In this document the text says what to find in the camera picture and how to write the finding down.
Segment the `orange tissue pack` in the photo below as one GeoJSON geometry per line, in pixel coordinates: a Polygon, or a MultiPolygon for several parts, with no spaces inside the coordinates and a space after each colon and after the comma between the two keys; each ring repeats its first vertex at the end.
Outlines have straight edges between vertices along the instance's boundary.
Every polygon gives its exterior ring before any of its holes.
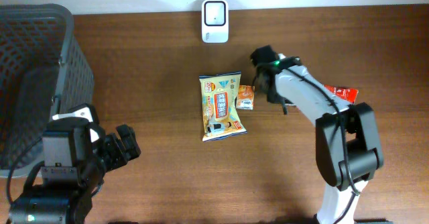
{"type": "Polygon", "coordinates": [[[236,108],[253,110],[255,93],[252,86],[240,85],[236,100],[236,108]]]}

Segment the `yellow wet wipes pack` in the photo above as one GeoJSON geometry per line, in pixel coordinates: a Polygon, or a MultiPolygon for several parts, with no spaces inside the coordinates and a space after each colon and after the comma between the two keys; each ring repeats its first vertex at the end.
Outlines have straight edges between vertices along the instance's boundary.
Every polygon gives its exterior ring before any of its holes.
{"type": "Polygon", "coordinates": [[[247,133],[235,105],[240,79],[241,71],[199,76],[204,142],[247,133]]]}

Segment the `red snack bag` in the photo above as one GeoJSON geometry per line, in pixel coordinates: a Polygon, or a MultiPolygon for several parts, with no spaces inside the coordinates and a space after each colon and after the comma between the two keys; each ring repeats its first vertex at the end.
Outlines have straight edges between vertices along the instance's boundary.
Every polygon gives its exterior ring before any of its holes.
{"type": "Polygon", "coordinates": [[[330,85],[324,85],[330,92],[334,93],[336,96],[344,99],[351,104],[354,104],[357,98],[359,91],[357,89],[348,88],[348,87],[334,87],[330,85]]]}

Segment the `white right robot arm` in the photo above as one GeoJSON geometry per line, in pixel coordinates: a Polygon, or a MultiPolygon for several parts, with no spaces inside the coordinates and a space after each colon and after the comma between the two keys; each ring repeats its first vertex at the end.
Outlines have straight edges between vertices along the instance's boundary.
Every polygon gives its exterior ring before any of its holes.
{"type": "Polygon", "coordinates": [[[250,61],[267,102],[296,106],[315,127],[316,165],[326,183],[315,223],[354,223],[361,192],[384,165],[374,110],[329,91],[298,56],[263,46],[250,61]]]}

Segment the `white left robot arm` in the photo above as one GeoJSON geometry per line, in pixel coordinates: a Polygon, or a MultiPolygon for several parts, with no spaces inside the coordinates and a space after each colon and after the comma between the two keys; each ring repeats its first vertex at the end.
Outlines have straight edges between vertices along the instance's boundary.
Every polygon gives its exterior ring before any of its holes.
{"type": "Polygon", "coordinates": [[[116,130],[107,134],[80,117],[50,122],[41,138],[44,159],[11,203],[8,223],[84,223],[105,174],[141,154],[132,127],[116,130]]]}

